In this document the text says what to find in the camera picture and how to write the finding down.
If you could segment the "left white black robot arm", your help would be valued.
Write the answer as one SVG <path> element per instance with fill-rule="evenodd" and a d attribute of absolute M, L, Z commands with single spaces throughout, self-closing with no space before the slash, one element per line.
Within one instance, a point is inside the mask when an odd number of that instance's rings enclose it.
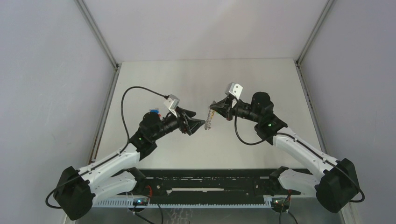
<path fill-rule="evenodd" d="M 143 193 L 146 182 L 136 170 L 136 164 L 149 156 L 157 147 L 156 141 L 165 135 L 175 130 L 193 135 L 205 124 L 205 120 L 196 119 L 195 115 L 195 112 L 180 107 L 176 108 L 175 114 L 169 112 L 164 118 L 148 112 L 125 146 L 85 167 L 66 168 L 53 192 L 60 209 L 75 221 L 98 201 L 124 192 Z"/>

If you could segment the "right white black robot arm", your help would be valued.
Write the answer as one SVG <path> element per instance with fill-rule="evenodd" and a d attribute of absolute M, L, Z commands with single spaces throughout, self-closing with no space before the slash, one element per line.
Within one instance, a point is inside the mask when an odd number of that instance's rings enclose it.
<path fill-rule="evenodd" d="M 300 162 L 309 174 L 281 167 L 270 181 L 275 194 L 286 190 L 314 196 L 332 213 L 339 212 L 348 203 L 361 203 L 365 195 L 360 188 L 355 165 L 347 158 L 336 159 L 300 138 L 288 125 L 274 114 L 274 104 L 269 94 L 256 92 L 251 103 L 245 103 L 229 94 L 223 100 L 210 105 L 226 120 L 247 119 L 255 122 L 254 129 L 261 141 L 283 150 Z"/>

